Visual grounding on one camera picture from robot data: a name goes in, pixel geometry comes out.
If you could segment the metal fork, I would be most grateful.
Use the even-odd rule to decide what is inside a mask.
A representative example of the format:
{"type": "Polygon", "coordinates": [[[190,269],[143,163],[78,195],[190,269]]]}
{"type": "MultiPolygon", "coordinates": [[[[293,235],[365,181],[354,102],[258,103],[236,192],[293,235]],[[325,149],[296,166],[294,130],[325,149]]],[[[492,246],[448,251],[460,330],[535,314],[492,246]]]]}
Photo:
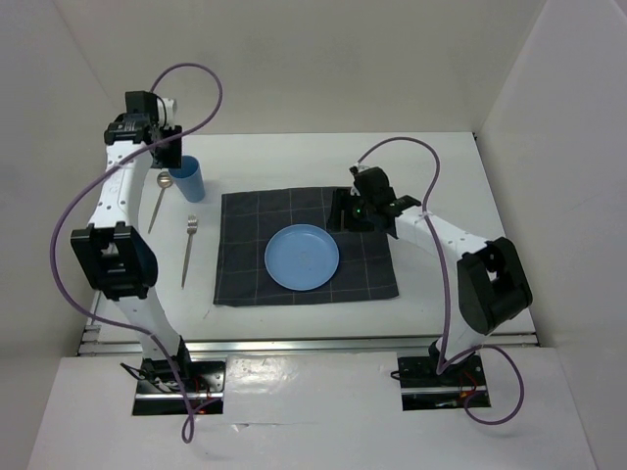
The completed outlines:
{"type": "Polygon", "coordinates": [[[187,228],[186,228],[187,241],[186,241],[183,264],[182,264],[182,271],[181,271],[180,287],[182,289],[185,288],[186,279],[188,275],[188,269],[189,269],[189,262],[190,262],[190,257],[191,257],[191,251],[192,251],[193,238],[195,234],[197,233],[197,230],[198,230],[198,217],[195,214],[190,214],[187,219],[187,228]]]}

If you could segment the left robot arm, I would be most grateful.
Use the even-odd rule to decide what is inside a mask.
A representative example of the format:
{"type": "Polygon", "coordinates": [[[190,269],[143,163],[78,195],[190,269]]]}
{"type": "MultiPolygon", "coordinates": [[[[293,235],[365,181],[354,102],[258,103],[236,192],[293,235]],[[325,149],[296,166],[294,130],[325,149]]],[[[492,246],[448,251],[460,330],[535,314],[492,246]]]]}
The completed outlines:
{"type": "Polygon", "coordinates": [[[182,128],[174,122],[173,100],[148,91],[130,91],[124,99],[125,112],[104,132],[109,176],[87,226],[72,232],[71,246],[90,286],[138,335],[144,376],[182,391],[195,369],[158,299],[157,257],[136,227],[149,170],[181,165],[182,128]]]}

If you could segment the metal spoon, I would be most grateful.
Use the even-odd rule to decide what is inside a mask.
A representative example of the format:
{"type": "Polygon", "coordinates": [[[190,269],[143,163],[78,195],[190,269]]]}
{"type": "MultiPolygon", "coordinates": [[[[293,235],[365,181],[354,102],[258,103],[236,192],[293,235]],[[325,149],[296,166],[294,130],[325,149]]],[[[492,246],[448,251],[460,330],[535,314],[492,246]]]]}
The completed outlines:
{"type": "Polygon", "coordinates": [[[162,171],[157,176],[157,184],[160,189],[157,201],[154,205],[153,212],[151,215],[151,219],[148,226],[148,233],[151,233],[153,227],[155,225],[159,210],[161,208],[161,204],[165,195],[166,190],[173,185],[173,181],[171,175],[168,171],[162,171]]]}

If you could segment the blue plastic plate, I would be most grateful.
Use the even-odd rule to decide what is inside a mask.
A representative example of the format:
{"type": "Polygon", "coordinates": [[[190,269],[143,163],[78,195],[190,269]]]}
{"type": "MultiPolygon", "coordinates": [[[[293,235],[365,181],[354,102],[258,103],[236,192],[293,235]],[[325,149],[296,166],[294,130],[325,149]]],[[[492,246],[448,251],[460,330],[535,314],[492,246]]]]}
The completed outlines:
{"type": "Polygon", "coordinates": [[[265,269],[279,286],[307,292],[328,282],[339,267],[337,243],[324,229],[294,224],[277,231],[268,241],[265,269]]]}

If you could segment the blue plastic cup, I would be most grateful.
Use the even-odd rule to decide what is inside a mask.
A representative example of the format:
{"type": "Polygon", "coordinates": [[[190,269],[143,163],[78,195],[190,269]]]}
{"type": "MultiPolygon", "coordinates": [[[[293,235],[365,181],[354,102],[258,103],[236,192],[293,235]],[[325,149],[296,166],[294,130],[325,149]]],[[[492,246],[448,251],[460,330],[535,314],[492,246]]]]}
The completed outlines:
{"type": "Polygon", "coordinates": [[[181,166],[171,168],[169,175],[183,197],[190,203],[199,203],[205,198],[205,186],[199,161],[183,155],[181,166]]]}

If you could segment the dark checked cloth napkin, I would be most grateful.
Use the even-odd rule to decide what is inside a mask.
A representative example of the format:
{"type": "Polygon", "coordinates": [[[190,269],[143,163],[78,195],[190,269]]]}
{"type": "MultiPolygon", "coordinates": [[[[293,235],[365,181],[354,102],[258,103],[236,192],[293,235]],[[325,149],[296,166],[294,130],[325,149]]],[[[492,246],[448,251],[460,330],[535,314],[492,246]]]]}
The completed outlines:
{"type": "Polygon", "coordinates": [[[326,231],[333,192],[305,187],[222,195],[215,305],[309,306],[398,297],[386,235],[326,231]]]}

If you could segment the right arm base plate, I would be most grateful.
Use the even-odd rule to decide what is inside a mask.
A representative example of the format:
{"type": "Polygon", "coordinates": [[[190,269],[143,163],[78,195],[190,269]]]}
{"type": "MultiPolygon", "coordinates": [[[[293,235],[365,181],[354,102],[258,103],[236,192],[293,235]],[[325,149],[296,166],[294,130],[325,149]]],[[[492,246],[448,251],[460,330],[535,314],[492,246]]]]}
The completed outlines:
{"type": "Polygon", "coordinates": [[[390,377],[400,384],[403,411],[490,407],[481,358],[472,355],[464,364],[437,375],[429,356],[399,356],[390,377]]]}

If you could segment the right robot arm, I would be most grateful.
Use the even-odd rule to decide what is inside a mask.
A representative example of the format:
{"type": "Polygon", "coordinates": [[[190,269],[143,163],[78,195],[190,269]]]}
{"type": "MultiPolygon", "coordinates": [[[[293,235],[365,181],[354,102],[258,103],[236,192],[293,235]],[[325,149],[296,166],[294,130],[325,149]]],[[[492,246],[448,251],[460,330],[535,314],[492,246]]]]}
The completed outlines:
{"type": "Polygon", "coordinates": [[[427,371],[451,383],[461,363],[503,323],[533,302],[514,244],[489,240],[456,227],[426,208],[424,201],[397,197],[378,166],[350,168],[353,186],[333,192],[327,227],[333,231],[377,231],[434,256],[443,272],[445,325],[430,347],[427,371]]]}

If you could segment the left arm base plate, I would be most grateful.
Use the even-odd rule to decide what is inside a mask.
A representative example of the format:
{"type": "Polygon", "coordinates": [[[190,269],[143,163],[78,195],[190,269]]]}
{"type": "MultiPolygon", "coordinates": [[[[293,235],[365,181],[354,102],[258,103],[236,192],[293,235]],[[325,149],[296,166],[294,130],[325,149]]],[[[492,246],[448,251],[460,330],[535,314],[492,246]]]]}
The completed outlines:
{"type": "MultiPolygon", "coordinates": [[[[168,367],[156,372],[143,360],[140,367],[120,363],[136,381],[134,416],[184,415],[187,413],[180,387],[168,367]]],[[[199,360],[181,374],[185,394],[197,414],[222,414],[226,360],[199,360]]]]}

